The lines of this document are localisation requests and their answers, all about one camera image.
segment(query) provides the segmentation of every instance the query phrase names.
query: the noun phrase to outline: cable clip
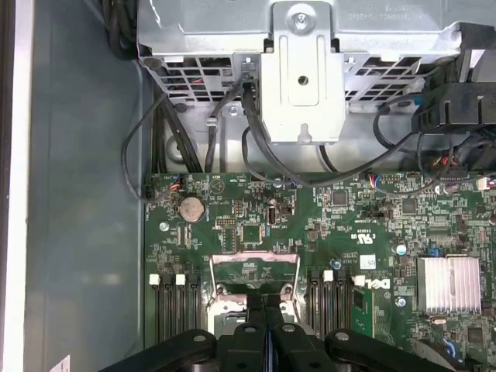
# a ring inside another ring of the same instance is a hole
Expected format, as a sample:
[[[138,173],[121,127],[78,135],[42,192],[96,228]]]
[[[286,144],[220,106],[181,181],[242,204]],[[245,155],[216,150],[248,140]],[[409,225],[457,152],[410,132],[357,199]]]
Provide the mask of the cable clip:
[[[219,122],[219,120],[217,118],[208,117],[205,120],[205,125],[206,126],[215,126],[216,127],[218,122]]]

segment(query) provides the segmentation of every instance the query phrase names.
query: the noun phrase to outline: integrated circuit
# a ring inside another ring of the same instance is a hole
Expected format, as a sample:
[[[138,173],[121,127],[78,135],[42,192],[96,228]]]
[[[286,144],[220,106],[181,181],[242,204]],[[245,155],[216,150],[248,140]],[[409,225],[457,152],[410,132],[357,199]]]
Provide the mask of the integrated circuit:
[[[467,330],[467,338],[469,343],[483,343],[484,333],[481,327],[469,327]]]
[[[401,211],[404,215],[414,215],[417,212],[417,199],[403,199],[401,202]]]
[[[242,241],[243,244],[258,245],[262,243],[262,228],[260,225],[245,225],[243,226]]]
[[[317,239],[319,238],[319,232],[316,230],[309,230],[308,231],[308,241],[309,242],[316,242]]]
[[[337,207],[348,205],[348,194],[346,190],[337,190],[332,193],[332,205]]]

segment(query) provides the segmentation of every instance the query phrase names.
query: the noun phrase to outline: green circuit board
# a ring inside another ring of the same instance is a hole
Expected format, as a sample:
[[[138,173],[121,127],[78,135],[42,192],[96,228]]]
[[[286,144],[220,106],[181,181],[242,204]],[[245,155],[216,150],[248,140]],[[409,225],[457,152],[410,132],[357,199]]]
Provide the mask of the green circuit board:
[[[291,285],[298,312],[289,319],[311,324],[320,336],[332,328],[323,328],[332,319],[326,318],[319,297],[326,287],[323,273],[332,272],[334,282],[352,283],[343,292],[346,315],[340,313],[351,329],[405,350],[412,349],[413,340],[427,340],[449,348],[456,360],[472,360],[488,370],[496,366],[495,228],[490,224],[496,191],[478,191],[472,182],[455,191],[441,186],[399,198],[374,190],[368,179],[301,188],[268,184],[249,174],[154,175],[150,184],[150,192],[170,189],[170,194],[146,207],[145,281],[158,274],[173,283],[175,275],[184,274],[198,287],[192,294],[160,297],[156,285],[146,285],[146,346],[173,335],[167,329],[172,322],[177,329],[210,327],[206,308],[215,294],[212,272],[223,286],[220,291],[228,294],[284,293]],[[424,184],[419,174],[381,175],[381,187],[389,191]],[[185,200],[196,205],[185,206]],[[236,254],[249,258],[212,263],[212,257]],[[480,309],[426,313],[418,300],[422,257],[477,258]],[[367,284],[353,285],[350,278],[357,277]],[[167,306],[169,320],[164,321]],[[183,319],[180,326],[177,319]],[[239,322],[233,317],[216,321],[216,326]]]

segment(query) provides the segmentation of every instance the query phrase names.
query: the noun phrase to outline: capacitor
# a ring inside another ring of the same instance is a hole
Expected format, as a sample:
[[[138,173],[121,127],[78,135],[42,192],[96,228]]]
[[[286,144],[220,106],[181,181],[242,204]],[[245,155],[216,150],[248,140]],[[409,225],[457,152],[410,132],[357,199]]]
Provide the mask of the capacitor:
[[[184,221],[198,222],[205,215],[205,205],[200,198],[190,196],[181,201],[177,211]]]
[[[405,244],[398,244],[396,246],[396,254],[399,256],[404,256],[406,254],[406,245]]]
[[[280,182],[274,182],[273,185],[275,188],[282,188],[283,184],[282,184],[282,179],[279,178],[279,177],[275,177],[274,179],[275,181],[280,181]]]
[[[397,297],[396,300],[394,300],[394,303],[399,308],[404,308],[406,306],[406,300],[403,297]]]
[[[341,263],[339,261],[333,260],[331,261],[331,266],[334,270],[339,270],[341,269]]]

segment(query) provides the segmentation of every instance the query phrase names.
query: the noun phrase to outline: motherboard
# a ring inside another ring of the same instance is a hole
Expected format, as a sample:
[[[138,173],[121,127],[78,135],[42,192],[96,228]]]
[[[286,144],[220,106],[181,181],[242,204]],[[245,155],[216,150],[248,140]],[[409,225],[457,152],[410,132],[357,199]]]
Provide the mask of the motherboard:
[[[426,182],[381,175],[390,193]],[[193,328],[219,336],[244,322],[247,294],[276,293],[286,321],[318,337],[348,328],[408,351],[422,341],[467,370],[496,369],[496,189],[396,197],[366,177],[302,188],[162,174],[149,193],[166,196],[146,206],[146,346]]]

